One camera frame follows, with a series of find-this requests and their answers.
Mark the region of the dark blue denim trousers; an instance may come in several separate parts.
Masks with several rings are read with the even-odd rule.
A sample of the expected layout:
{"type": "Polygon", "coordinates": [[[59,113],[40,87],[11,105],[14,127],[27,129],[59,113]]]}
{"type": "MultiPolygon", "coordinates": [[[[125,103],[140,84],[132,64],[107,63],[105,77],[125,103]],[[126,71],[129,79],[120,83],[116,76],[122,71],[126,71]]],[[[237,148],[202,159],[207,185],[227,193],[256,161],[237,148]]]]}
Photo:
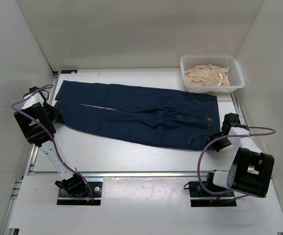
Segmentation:
{"type": "Polygon", "coordinates": [[[220,131],[218,101],[208,94],[64,81],[55,100],[67,127],[143,145],[202,150],[220,131]]]}

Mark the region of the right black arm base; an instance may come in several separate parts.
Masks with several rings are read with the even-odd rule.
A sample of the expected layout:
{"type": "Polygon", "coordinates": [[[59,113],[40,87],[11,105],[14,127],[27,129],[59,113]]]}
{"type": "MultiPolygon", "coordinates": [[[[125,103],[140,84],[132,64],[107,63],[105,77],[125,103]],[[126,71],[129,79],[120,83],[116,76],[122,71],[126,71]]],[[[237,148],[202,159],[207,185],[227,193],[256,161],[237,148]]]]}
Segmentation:
{"type": "MultiPolygon", "coordinates": [[[[213,184],[214,173],[209,172],[202,181],[203,185],[212,192],[226,191],[226,188],[213,184]]],[[[225,194],[213,195],[205,191],[199,181],[189,181],[183,186],[184,190],[189,192],[191,207],[236,207],[234,193],[228,192],[225,194]]]]}

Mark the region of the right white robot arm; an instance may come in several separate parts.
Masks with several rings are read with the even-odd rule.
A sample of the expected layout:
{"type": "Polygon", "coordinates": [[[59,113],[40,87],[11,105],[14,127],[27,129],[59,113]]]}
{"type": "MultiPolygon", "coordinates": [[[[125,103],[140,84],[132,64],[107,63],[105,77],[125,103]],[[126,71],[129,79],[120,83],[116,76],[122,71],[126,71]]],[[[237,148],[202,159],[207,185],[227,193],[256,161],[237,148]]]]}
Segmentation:
{"type": "Polygon", "coordinates": [[[221,136],[228,138],[218,140],[210,146],[219,152],[233,146],[236,153],[229,170],[213,170],[208,173],[204,189],[211,196],[223,190],[233,190],[250,196],[264,198],[267,195],[274,166],[274,157],[263,153],[251,138],[248,127],[229,127],[211,136],[211,142],[221,136]]]}

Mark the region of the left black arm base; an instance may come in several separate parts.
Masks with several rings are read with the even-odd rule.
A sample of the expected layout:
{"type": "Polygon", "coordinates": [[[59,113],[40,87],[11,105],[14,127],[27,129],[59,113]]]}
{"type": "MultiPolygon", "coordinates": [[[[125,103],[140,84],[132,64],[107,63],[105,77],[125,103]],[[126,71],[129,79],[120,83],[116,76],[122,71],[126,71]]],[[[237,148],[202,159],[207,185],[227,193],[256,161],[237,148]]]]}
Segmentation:
{"type": "Polygon", "coordinates": [[[59,188],[57,205],[99,206],[101,205],[103,181],[89,181],[89,186],[78,175],[68,180],[56,181],[59,188]]]}

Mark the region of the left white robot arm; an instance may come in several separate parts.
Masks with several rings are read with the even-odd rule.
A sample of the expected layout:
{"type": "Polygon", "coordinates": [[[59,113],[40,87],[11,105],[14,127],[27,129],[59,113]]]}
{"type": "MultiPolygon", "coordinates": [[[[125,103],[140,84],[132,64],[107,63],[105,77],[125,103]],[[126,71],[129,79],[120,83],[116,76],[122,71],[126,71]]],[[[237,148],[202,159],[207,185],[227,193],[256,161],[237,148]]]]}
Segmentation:
{"type": "Polygon", "coordinates": [[[83,196],[87,192],[87,183],[60,153],[54,140],[54,123],[64,122],[61,110],[48,104],[42,92],[29,93],[23,96],[23,106],[15,111],[14,117],[26,140],[38,147],[58,172],[60,180],[55,185],[70,195],[83,196]]]}

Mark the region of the small dark label sticker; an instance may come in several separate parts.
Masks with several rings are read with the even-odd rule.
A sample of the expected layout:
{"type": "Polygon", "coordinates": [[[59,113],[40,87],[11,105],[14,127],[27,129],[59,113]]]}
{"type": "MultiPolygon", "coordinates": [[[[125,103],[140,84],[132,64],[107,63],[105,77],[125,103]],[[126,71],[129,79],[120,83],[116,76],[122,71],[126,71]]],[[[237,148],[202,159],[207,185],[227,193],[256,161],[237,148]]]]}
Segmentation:
{"type": "Polygon", "coordinates": [[[78,70],[61,70],[61,74],[76,74],[78,70]]]}

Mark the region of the beige cloth in basket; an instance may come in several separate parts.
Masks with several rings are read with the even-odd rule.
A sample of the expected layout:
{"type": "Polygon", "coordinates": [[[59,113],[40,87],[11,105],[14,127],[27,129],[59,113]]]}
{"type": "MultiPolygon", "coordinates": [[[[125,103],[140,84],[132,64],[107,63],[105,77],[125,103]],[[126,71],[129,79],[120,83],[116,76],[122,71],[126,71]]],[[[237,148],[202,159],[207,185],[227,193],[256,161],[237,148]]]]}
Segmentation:
{"type": "Polygon", "coordinates": [[[184,72],[186,82],[190,86],[231,86],[228,79],[229,68],[219,66],[199,65],[184,72]]]}

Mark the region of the white plastic mesh basket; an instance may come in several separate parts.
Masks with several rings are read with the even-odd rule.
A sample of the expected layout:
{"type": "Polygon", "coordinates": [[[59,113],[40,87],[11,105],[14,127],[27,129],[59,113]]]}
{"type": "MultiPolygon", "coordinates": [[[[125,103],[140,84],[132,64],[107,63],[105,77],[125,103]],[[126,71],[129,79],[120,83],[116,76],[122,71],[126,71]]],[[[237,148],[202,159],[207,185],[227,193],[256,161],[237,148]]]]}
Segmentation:
{"type": "Polygon", "coordinates": [[[184,55],[180,58],[180,68],[181,68],[183,83],[186,87],[187,92],[189,93],[228,94],[228,93],[232,93],[236,89],[243,88],[245,85],[240,67],[236,59],[232,56],[184,55]],[[200,87],[200,86],[190,86],[187,84],[184,74],[186,70],[192,69],[195,66],[208,65],[208,64],[211,64],[213,66],[219,66],[221,68],[229,68],[228,79],[231,86],[200,87]]]}

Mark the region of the aluminium front rail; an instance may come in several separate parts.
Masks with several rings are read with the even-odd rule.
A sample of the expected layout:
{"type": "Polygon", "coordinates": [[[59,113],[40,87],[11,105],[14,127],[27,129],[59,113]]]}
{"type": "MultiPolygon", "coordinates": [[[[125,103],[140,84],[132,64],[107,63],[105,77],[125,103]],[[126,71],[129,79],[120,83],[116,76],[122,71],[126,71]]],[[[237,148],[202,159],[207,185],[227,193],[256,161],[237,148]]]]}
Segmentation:
{"type": "Polygon", "coordinates": [[[197,177],[195,171],[148,171],[148,172],[86,172],[82,173],[83,176],[89,178],[102,178],[102,177],[197,177]]]}

